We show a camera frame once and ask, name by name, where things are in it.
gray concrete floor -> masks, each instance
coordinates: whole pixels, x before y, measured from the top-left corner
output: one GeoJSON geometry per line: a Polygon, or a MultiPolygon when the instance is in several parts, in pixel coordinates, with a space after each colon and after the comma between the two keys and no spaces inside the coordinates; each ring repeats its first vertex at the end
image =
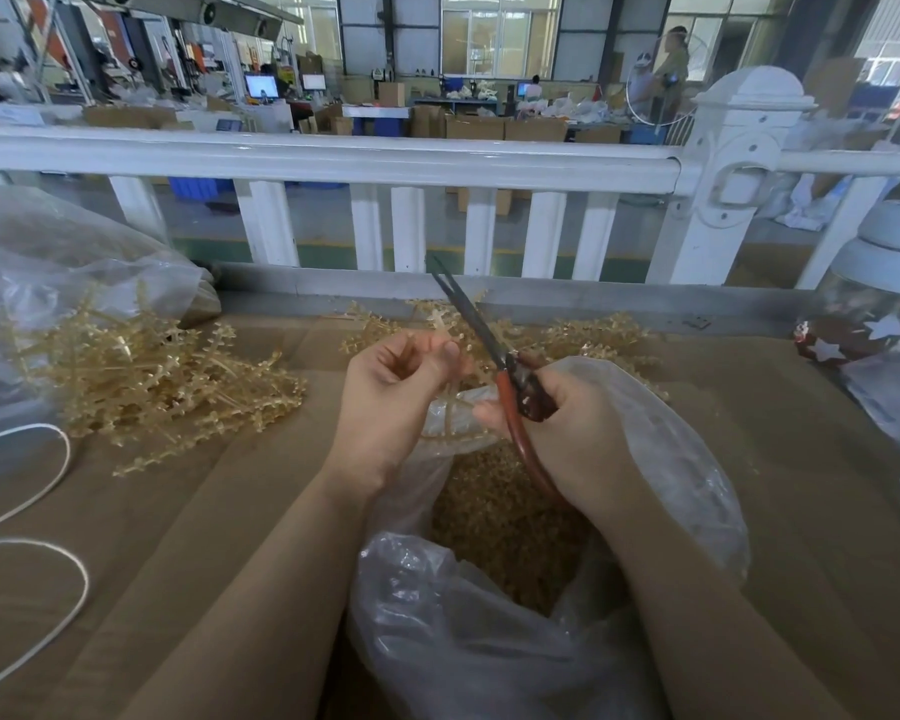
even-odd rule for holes
{"type": "MultiPolygon", "coordinates": [[[[123,222],[123,213],[109,181],[96,177],[73,177],[44,174],[40,187],[63,200],[80,205],[97,214],[123,222]]],[[[246,240],[239,214],[219,214],[203,203],[177,199],[170,187],[155,185],[157,199],[163,209],[170,233],[177,238],[246,240]]],[[[382,187],[382,227],[384,245],[393,244],[390,187],[382,187]]],[[[442,187],[425,187],[427,244],[431,248],[462,249],[467,231],[467,214],[457,209],[457,197],[442,187]]],[[[288,187],[287,197],[296,240],[303,244],[352,245],[353,220],[350,215],[350,190],[288,187]]],[[[654,205],[650,197],[624,196],[617,211],[607,252],[609,257],[649,259],[653,254],[660,225],[662,204],[654,205]]],[[[576,252],[581,224],[587,207],[587,195],[570,192],[567,196],[561,254],[576,252]]],[[[498,252],[522,252],[530,215],[530,201],[515,199],[509,214],[497,216],[494,249],[498,252]]],[[[819,233],[792,230],[766,219],[755,220],[746,240],[756,243],[813,245],[819,233]]]]}

person's left hand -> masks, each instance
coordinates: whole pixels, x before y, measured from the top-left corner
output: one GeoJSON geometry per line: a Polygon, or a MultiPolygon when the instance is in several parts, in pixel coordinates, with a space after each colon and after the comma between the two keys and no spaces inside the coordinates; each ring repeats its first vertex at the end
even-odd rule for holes
{"type": "Polygon", "coordinates": [[[360,351],[346,370],[323,472],[362,496],[378,494],[417,444],[430,402],[471,369],[440,331],[401,331],[360,351]]]}

white jar lid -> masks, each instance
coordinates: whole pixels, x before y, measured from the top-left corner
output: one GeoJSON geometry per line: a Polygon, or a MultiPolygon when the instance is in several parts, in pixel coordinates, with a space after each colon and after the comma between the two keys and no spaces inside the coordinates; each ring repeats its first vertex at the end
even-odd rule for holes
{"type": "Polygon", "coordinates": [[[900,250],[858,237],[840,248],[830,270],[869,288],[900,294],[900,250]]]}
{"type": "Polygon", "coordinates": [[[881,201],[860,223],[860,237],[884,248],[900,250],[900,201],[881,201]]]}

clear jar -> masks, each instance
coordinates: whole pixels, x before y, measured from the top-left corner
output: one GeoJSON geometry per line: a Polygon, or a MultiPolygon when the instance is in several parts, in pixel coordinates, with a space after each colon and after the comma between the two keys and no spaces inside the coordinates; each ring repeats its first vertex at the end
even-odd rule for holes
{"type": "Polygon", "coordinates": [[[793,340],[801,355],[834,366],[900,350],[900,202],[877,204],[840,249],[793,340]]]}

hand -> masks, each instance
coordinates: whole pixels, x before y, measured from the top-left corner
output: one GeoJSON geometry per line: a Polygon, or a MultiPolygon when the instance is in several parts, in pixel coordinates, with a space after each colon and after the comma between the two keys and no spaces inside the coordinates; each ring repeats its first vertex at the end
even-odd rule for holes
{"type": "MultiPolygon", "coordinates": [[[[621,480],[640,480],[627,447],[620,414],[597,386],[551,367],[536,372],[557,410],[543,422],[524,419],[543,467],[560,493],[592,520],[592,512],[613,500],[621,480]]],[[[500,402],[480,401],[474,418],[509,440],[500,402]]]]}
{"type": "Polygon", "coordinates": [[[362,496],[378,494],[417,444],[430,402],[471,369],[440,331],[401,331],[360,351],[346,370],[323,472],[362,496]]]}

